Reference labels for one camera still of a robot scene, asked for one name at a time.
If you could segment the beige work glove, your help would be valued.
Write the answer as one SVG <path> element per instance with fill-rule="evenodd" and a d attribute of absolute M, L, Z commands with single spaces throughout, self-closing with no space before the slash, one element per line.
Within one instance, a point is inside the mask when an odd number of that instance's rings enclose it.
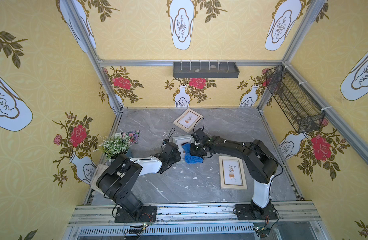
<path fill-rule="evenodd" d="M 95 174 L 94 174 L 94 176 L 93 176 L 93 178 L 92 178 L 92 180 L 91 180 L 91 188 L 92 188 L 94 191 L 96 191 L 96 192 L 98 192 L 98 193 L 100 193 L 100 194 L 102 194 L 102 195 L 104 194 L 104 192 L 103 192 L 100 188 L 98 188 L 98 186 L 97 186 L 97 182 L 98 182 L 99 177 L 104 173 L 104 171 L 105 171 L 108 167 L 109 167 L 108 165 L 99 164 L 99 165 L 97 166 L 96 171 L 95 171 Z"/>

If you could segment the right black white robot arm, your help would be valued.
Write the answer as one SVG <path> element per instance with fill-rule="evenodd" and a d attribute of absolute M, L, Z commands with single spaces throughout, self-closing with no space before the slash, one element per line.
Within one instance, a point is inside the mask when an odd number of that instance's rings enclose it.
<path fill-rule="evenodd" d="M 254 180 L 254 193 L 248 213 L 255 219 L 273 213 L 270 187 L 279 163 L 262 141 L 242 143 L 197 133 L 191 136 L 195 140 L 190 146 L 190 153 L 193 156 L 203 158 L 208 153 L 225 154 L 243 160 Z"/>

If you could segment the beige picture frame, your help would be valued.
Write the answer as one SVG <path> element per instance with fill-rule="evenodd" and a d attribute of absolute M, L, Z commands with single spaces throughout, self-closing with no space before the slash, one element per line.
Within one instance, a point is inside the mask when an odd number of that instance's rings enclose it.
<path fill-rule="evenodd" d="M 189 133 L 194 129 L 196 122 L 202 117 L 203 115 L 195 112 L 194 110 L 187 109 L 174 121 L 174 125 L 179 127 L 181 130 Z"/>
<path fill-rule="evenodd" d="M 219 156 L 222 189 L 247 190 L 243 161 L 236 157 Z"/>

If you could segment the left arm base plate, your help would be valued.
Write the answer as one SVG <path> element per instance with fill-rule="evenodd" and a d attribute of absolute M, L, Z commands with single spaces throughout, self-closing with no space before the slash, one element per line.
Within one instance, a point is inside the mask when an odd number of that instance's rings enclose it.
<path fill-rule="evenodd" d="M 148 223 L 155 222 L 157 206 L 143 206 L 140 213 L 135 216 L 127 213 L 124 208 L 117 208 L 115 223 Z"/>

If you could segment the potted green plant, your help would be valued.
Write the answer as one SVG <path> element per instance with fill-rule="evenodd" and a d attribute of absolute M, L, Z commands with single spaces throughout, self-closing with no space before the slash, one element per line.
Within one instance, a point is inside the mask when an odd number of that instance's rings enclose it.
<path fill-rule="evenodd" d="M 106 159 L 116 158 L 120 154 L 126 154 L 131 146 L 131 138 L 127 135 L 112 135 L 98 144 L 98 150 L 102 151 Z"/>

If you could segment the blue microfiber cloth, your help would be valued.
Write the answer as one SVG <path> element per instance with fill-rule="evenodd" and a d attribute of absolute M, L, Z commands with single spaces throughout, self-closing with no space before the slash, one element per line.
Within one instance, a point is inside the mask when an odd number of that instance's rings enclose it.
<path fill-rule="evenodd" d="M 197 163 L 203 163 L 203 158 L 198 156 L 193 156 L 190 153 L 190 143 L 184 143 L 182 144 L 183 153 L 184 153 L 184 160 L 187 164 L 197 164 Z"/>

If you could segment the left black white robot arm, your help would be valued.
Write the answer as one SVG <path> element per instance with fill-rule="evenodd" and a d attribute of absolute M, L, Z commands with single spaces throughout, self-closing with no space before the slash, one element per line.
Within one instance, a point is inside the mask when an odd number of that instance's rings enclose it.
<path fill-rule="evenodd" d="M 99 176 L 96 186 L 104 196 L 113 200 L 131 217 L 140 218 L 144 205 L 132 192 L 138 177 L 162 174 L 179 161 L 181 161 L 179 147 L 172 142 L 166 142 L 157 154 L 148 158 L 129 158 L 125 154 L 120 154 Z"/>

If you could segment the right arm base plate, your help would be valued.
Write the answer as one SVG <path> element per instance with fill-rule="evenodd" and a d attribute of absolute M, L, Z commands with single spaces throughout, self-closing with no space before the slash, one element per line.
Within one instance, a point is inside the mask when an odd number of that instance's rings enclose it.
<path fill-rule="evenodd" d="M 255 203 L 237 204 L 232 211 L 237 215 L 238 220 L 277 220 L 279 215 L 274 205 L 269 202 L 264 208 L 259 207 Z"/>

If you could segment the floral patterned box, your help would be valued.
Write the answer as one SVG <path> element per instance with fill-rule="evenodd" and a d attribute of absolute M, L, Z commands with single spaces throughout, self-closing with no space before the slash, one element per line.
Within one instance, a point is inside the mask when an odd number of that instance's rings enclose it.
<path fill-rule="evenodd" d="M 140 140 L 140 131 L 128 131 L 128 132 L 121 132 L 121 133 L 115 133 L 115 136 L 119 136 L 122 138 L 129 138 L 130 144 L 138 144 Z"/>

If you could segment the grey-green picture frame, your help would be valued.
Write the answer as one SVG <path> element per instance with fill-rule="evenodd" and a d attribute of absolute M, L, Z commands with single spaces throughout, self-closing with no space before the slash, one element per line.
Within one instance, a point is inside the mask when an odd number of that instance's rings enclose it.
<path fill-rule="evenodd" d="M 190 145 L 194 144 L 194 139 L 191 135 L 173 137 L 174 143 L 179 147 L 181 159 L 185 161 L 185 156 L 190 152 Z"/>

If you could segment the grey wall shelf tray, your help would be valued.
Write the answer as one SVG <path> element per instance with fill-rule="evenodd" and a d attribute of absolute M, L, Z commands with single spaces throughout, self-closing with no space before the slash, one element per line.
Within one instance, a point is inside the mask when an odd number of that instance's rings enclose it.
<path fill-rule="evenodd" d="M 179 61 L 173 64 L 174 78 L 238 78 L 240 70 L 230 61 Z"/>

